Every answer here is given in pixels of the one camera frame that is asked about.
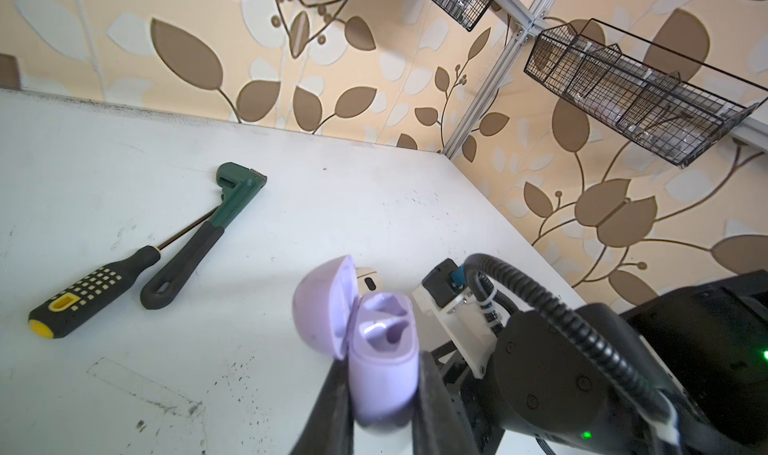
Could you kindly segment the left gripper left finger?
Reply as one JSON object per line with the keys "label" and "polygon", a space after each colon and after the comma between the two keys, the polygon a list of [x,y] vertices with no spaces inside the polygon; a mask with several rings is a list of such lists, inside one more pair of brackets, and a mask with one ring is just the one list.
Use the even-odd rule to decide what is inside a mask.
{"label": "left gripper left finger", "polygon": [[348,361],[335,360],[291,454],[350,455],[353,452],[354,419]]}

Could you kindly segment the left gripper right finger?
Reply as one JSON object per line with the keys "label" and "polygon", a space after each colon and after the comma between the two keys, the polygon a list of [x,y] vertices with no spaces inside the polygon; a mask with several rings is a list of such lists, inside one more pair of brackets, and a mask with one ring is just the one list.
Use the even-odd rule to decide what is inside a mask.
{"label": "left gripper right finger", "polygon": [[427,351],[419,354],[419,383],[411,427],[412,451],[416,455],[478,454],[474,439]]}

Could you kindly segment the purple round charging case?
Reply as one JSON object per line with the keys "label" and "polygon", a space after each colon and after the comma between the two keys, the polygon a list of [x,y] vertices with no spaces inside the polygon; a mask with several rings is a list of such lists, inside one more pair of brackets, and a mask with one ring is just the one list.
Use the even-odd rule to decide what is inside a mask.
{"label": "purple round charging case", "polygon": [[314,350],[346,361],[359,425],[389,431],[408,423],[419,385],[419,339],[410,298],[361,295],[351,256],[321,264],[297,286],[293,321]]}

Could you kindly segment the cream earbud charging case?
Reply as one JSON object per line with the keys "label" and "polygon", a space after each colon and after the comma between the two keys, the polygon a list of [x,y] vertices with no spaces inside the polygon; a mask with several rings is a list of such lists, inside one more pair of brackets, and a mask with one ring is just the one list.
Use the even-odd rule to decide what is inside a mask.
{"label": "cream earbud charging case", "polygon": [[358,294],[363,297],[369,293],[375,293],[382,289],[382,282],[378,272],[370,267],[358,267],[356,269]]}

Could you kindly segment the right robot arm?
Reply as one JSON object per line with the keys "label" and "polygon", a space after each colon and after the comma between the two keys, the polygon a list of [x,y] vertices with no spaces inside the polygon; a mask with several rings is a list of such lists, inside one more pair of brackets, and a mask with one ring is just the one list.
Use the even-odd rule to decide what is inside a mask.
{"label": "right robot arm", "polygon": [[473,292],[525,309],[497,335],[478,396],[500,428],[598,454],[767,450],[767,275],[684,287],[624,313],[572,309],[496,257],[463,266]]}

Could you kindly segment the green pipe wrench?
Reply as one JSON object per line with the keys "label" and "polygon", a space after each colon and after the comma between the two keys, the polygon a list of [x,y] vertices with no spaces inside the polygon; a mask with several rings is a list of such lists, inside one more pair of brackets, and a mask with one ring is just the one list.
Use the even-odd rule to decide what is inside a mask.
{"label": "green pipe wrench", "polygon": [[140,302],[159,310],[171,304],[226,228],[266,185],[267,176],[234,162],[216,171],[222,202],[180,251],[143,287]]}

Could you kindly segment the black yellow screwdriver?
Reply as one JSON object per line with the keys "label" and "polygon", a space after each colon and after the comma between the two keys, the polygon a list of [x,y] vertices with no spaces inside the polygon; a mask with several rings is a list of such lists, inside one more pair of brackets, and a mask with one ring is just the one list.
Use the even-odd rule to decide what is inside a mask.
{"label": "black yellow screwdriver", "polygon": [[211,217],[217,207],[158,246],[147,245],[123,260],[105,264],[31,310],[28,326],[45,339],[60,339],[127,292],[139,275],[161,259],[161,251]]}

